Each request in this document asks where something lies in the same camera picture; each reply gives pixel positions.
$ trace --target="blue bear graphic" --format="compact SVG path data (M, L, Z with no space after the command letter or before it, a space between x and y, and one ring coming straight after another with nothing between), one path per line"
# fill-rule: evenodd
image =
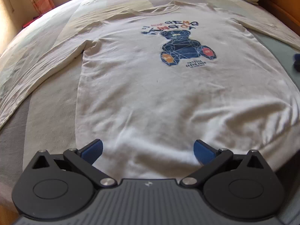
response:
M190 31L163 31L160 34L170 40L162 46L163 52L160 54L161 61L168 66L177 65L182 58L216 58L216 54L208 46L189 39Z

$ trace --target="wooden bed frame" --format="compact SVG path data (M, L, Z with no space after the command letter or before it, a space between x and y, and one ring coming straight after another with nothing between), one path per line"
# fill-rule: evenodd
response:
M300 0L259 0L259 5L300 35ZM0 225L10 225L17 218L16 212L0 205Z

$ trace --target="printed graphic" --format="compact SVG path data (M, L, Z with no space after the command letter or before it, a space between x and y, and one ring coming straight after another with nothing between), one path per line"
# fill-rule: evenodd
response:
M177 65L183 58L199 58L203 56L210 60L216 58L216 54L208 46L202 46L197 40L189 38L190 30L195 29L199 23L189 21L166 21L157 25L143 26L141 31L145 35L162 35L170 40L162 46L162 53L160 54L161 61L168 66ZM201 60L189 62L187 67L203 66L206 62Z
M163 52L160 54L161 61L168 66L177 65L182 58L216 58L216 54L208 46L202 46L199 41L189 38L190 31L163 31L160 34L170 40L163 45Z

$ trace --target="bedsheet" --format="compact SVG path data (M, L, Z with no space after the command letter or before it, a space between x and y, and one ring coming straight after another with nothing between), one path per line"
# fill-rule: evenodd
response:
M98 21L110 17L125 8L142 10L166 4L171 0L73 0L23 30L8 46L0 58L0 99L22 75L33 60L55 47L72 33L81 30L86 20ZM289 29L258 6L243 0L179 0L190 3L211 3L242 14L252 20ZM299 86L300 78L292 68L295 49L270 37L253 32L254 35L278 58L282 66ZM28 47L39 46L28 54ZM58 73L44 81L17 109L0 130L0 202L12 207L11 189L39 149L61 153L75 147L75 109L77 86L82 58L79 56Z

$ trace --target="colorful lettering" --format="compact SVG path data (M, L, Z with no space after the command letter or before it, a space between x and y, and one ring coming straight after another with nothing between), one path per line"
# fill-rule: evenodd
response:
M183 25L183 23L182 23L181 21L173 20L173 22L174 22L175 24L181 24L181 25Z
M191 22L191 25L193 25L193 26L198 26L198 25L199 25L199 23L198 23L198 22L196 22L196 21L194 21L194 22Z
M167 26L164 27L157 27L158 30L169 30L169 28Z
M179 26L178 26L178 25L169 25L169 28L170 28L170 29L178 29Z
M161 23L161 24L158 24L158 25L151 25L151 26L162 26L163 25L163 23Z
M145 34L145 35L148 35L148 34L150 34L150 35L156 35L157 31L162 31L162 30L154 30L153 28L151 28L148 32L142 31L141 33Z

